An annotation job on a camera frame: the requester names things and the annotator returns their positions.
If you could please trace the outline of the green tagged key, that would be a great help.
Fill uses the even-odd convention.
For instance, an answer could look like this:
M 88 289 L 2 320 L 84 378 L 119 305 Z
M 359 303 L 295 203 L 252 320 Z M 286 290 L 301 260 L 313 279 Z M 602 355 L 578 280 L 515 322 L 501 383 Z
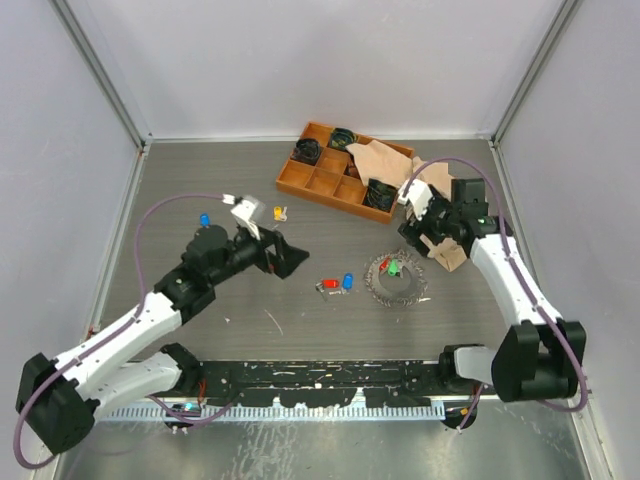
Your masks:
M 389 264 L 387 266 L 387 274 L 389 276 L 401 278 L 403 276 L 402 270 L 403 266 L 400 260 L 391 259 L 389 261 Z

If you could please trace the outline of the metal disc keyring holder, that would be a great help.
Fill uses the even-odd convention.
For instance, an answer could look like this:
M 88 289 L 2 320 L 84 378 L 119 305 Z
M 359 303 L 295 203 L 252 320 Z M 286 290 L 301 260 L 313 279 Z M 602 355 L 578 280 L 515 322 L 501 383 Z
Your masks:
M 379 265 L 387 257 L 401 261 L 401 278 L 389 276 L 387 270 L 379 271 Z M 403 249 L 385 251 L 373 257 L 365 267 L 363 279 L 366 289 L 377 302 L 395 309 L 417 304 L 428 288 L 419 259 Z

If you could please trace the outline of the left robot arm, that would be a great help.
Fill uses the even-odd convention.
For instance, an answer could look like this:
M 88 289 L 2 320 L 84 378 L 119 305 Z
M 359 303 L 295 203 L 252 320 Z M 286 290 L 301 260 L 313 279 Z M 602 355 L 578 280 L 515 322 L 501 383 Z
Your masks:
M 24 426 L 58 455 L 84 440 L 99 418 L 132 400 L 169 390 L 178 396 L 194 393 L 200 364 L 178 344 L 139 366 L 126 363 L 201 313 L 215 300 L 219 284 L 249 267 L 285 279 L 308 257 L 276 230 L 238 227 L 230 237 L 219 225 L 198 229 L 179 265 L 129 313 L 53 359 L 38 353 L 25 362 L 16 399 L 15 455 L 22 454 Z

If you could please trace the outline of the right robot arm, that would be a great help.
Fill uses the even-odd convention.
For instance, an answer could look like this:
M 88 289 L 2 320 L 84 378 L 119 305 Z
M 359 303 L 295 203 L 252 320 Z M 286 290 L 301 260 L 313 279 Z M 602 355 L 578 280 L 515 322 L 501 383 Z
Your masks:
M 438 379 L 459 394 L 473 381 L 492 387 L 504 402 L 557 401 L 584 393 L 586 331 L 566 321 L 545 298 L 519 254 L 510 227 L 491 215 L 481 179 L 453 180 L 444 197 L 419 179 L 406 181 L 399 204 L 407 212 L 399 232 L 420 254 L 446 240 L 460 246 L 482 273 L 507 325 L 496 350 L 479 344 L 448 345 Z

